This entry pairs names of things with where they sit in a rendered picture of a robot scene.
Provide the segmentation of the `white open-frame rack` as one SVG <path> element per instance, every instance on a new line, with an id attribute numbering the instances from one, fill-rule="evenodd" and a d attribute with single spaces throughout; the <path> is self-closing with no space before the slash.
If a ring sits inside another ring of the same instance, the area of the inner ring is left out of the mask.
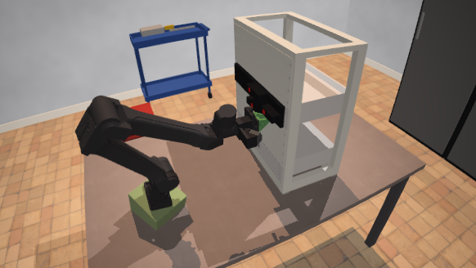
<path id="1" fill-rule="evenodd" d="M 283 38 L 252 22 L 281 18 Z M 342 44 L 301 49 L 292 43 L 294 21 Z M 234 17 L 234 38 L 237 118 L 245 116 L 245 107 L 252 106 L 270 122 L 260 131 L 260 143 L 251 150 L 280 192 L 288 194 L 336 176 L 368 43 L 291 11 Z M 306 63 L 307 58 L 349 51 L 353 54 L 346 87 Z M 339 113 L 333 144 L 309 121 Z"/>

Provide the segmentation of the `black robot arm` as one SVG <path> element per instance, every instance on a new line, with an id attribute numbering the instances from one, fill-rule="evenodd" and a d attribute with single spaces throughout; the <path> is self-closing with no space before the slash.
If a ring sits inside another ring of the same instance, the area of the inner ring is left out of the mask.
<path id="1" fill-rule="evenodd" d="M 180 181 L 166 157 L 150 159 L 123 142 L 130 135 L 185 143 L 201 150 L 215 149 L 230 136 L 237 136 L 246 149 L 256 147 L 262 140 L 261 132 L 253 130 L 249 116 L 236 119 L 234 105 L 222 105 L 214 112 L 211 123 L 191 124 L 131 109 L 108 96 L 96 96 L 92 100 L 75 134 L 81 154 L 99 155 L 148 178 L 144 188 L 151 211 L 172 206 L 169 191 Z"/>

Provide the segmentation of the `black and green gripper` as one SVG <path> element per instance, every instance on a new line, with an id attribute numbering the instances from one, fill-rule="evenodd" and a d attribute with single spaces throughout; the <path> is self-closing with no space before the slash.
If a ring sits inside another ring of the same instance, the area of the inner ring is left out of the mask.
<path id="1" fill-rule="evenodd" d="M 255 130 L 257 132 L 262 131 L 264 129 L 264 127 L 268 123 L 270 123 L 263 114 L 253 112 L 252 106 L 245 107 L 245 116 L 243 116 L 243 117 L 246 117 L 246 116 L 250 117 L 250 119 L 253 122 L 253 130 Z M 243 117 L 240 117 L 240 118 L 243 118 Z"/>

